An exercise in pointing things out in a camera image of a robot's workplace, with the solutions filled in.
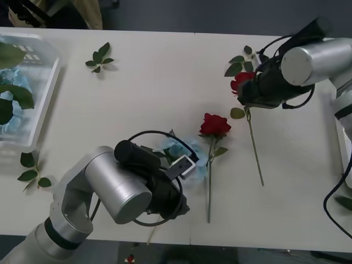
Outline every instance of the plastic container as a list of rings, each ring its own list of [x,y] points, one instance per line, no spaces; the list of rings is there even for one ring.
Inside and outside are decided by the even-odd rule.
[[[17,67],[28,78],[34,100],[34,109],[23,111],[20,128],[14,134],[0,134],[0,149],[28,153],[36,148],[62,60],[56,49],[37,35],[0,32],[0,42],[27,53]]]

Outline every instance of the red rose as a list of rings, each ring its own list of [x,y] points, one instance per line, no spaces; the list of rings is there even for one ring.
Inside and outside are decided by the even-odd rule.
[[[239,73],[235,76],[235,80],[231,81],[231,89],[234,95],[238,95],[238,86],[246,80],[251,80],[255,76],[255,73]]]
[[[206,113],[199,132],[204,135],[225,136],[230,129],[231,126],[227,123],[227,118]]]

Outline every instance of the white table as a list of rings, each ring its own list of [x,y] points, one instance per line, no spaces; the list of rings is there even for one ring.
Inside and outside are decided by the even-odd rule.
[[[224,78],[226,62],[245,45],[259,50],[272,36],[167,32],[7,29],[47,39],[62,54],[61,71],[40,136],[43,175],[57,180],[87,151],[114,147],[142,130],[197,136],[204,113],[227,116],[240,106]],[[91,74],[85,61],[107,41],[117,71]],[[325,215],[324,196],[342,172],[329,102],[334,89],[318,85],[312,101],[294,111],[253,109],[252,124],[265,187],[260,184],[246,121],[230,120],[214,163],[211,224],[203,186],[187,190],[191,211],[159,227],[154,243],[249,246],[352,252],[352,241]],[[293,100],[292,104],[304,98]],[[157,147],[159,136],[137,143]],[[0,234],[27,235],[48,216],[52,195],[22,193],[19,157],[0,169]],[[329,203],[351,232],[351,216]],[[116,225],[102,206],[89,238],[146,241],[151,228]]]

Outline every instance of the leaf sprig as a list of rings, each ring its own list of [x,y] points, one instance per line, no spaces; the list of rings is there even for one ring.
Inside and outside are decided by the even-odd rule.
[[[96,67],[94,70],[92,70],[92,73],[99,73],[103,64],[114,61],[112,58],[104,59],[104,56],[108,53],[109,49],[110,43],[107,42],[98,51],[93,52],[93,60],[88,60],[86,62],[88,67]]]
[[[231,66],[227,69],[225,73],[225,77],[235,77],[237,74],[242,72],[243,68],[246,72],[250,73],[254,71],[252,59],[255,54],[253,50],[249,46],[245,46],[243,48],[244,53],[247,55],[247,59],[245,59],[242,55],[236,56],[229,61]]]
[[[31,168],[30,170],[22,173],[22,175],[17,179],[20,182],[29,182],[23,191],[33,186],[35,183],[37,183],[38,189],[39,187],[46,188],[52,186],[52,183],[48,178],[40,176],[38,160],[39,157],[37,161],[34,160],[33,153],[21,154],[21,165],[26,168]]]

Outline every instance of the rose stem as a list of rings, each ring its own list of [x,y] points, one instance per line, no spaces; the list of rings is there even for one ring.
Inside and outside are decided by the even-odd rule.
[[[212,138],[210,141],[210,148],[209,148],[209,154],[208,154],[208,163],[209,163],[209,201],[208,201],[208,224],[210,223],[210,210],[211,210],[211,153],[213,149],[213,141],[214,139]]]
[[[252,144],[253,144],[253,149],[254,149],[255,160],[256,160],[257,166],[258,166],[258,172],[259,172],[260,181],[262,183],[262,186],[264,186],[262,170],[260,168],[257,148],[255,146],[255,141],[254,141],[254,136],[253,136],[252,122],[251,122],[251,112],[249,111],[249,108],[246,109],[246,116],[247,116],[247,121],[248,121],[248,124],[249,124],[249,130],[251,131]]]

